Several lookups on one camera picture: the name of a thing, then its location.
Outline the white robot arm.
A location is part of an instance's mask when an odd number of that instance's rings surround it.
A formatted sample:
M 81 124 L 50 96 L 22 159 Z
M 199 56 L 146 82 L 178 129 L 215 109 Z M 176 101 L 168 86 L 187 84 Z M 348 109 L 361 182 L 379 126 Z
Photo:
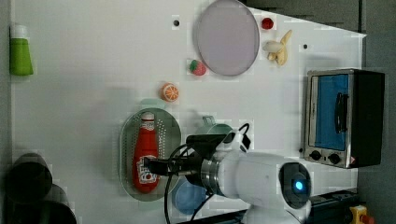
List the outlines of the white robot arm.
M 155 175 L 184 175 L 208 192 L 249 204 L 243 224 L 304 224 L 311 211 L 311 177 L 304 165 L 279 155 L 241 150 L 194 152 L 145 159 Z

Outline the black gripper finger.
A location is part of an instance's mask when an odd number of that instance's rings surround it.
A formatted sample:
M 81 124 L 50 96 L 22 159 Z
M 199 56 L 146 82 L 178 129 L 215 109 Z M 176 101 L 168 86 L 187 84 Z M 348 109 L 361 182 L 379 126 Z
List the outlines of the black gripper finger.
M 145 165 L 167 165 L 168 164 L 168 160 L 145 157 L 144 158 L 144 164 Z
M 169 170 L 166 165 L 147 166 L 150 173 L 155 175 L 169 176 Z

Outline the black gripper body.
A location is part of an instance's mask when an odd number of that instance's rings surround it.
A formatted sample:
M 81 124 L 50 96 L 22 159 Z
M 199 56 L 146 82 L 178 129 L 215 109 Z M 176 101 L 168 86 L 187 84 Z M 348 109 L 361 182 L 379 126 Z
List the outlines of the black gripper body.
M 191 184 L 202 187 L 204 185 L 201 180 L 201 166 L 203 160 L 204 159 L 195 151 L 189 155 L 161 160 L 159 168 L 160 175 L 184 175 Z

